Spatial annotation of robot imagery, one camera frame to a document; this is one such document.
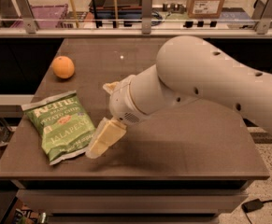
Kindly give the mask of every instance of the wooden stick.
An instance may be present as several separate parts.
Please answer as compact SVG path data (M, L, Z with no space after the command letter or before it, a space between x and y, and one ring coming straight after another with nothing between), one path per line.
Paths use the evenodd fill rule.
M118 4L117 4L117 0L114 0L114 6L115 6L116 28L118 28Z
M70 0L70 4L71 4L71 7L72 7L72 12L73 12L74 19L76 20L77 28L79 28L79 19L78 19L78 15L77 15L76 6L74 4L74 1Z

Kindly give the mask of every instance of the plug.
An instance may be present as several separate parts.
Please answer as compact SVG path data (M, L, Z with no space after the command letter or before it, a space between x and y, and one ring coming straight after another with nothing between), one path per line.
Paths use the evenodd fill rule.
M251 200L246 203L241 204L241 209L245 213L253 212L263 208L264 204L259 199Z

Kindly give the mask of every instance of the cardboard box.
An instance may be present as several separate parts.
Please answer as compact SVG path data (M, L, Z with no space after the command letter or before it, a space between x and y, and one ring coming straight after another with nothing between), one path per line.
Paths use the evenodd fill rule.
M187 0L190 18L219 18L225 0Z

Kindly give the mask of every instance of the label on box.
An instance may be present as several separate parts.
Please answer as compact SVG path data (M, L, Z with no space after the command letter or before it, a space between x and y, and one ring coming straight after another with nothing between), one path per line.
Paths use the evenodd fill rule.
M220 1L194 1L193 14L216 14Z

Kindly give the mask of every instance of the green chip bag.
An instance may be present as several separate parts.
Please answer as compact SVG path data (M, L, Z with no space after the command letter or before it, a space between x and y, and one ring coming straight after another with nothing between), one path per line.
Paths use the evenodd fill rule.
M85 152L95 127L75 91L22 105L24 114L42 137L42 149L50 165Z

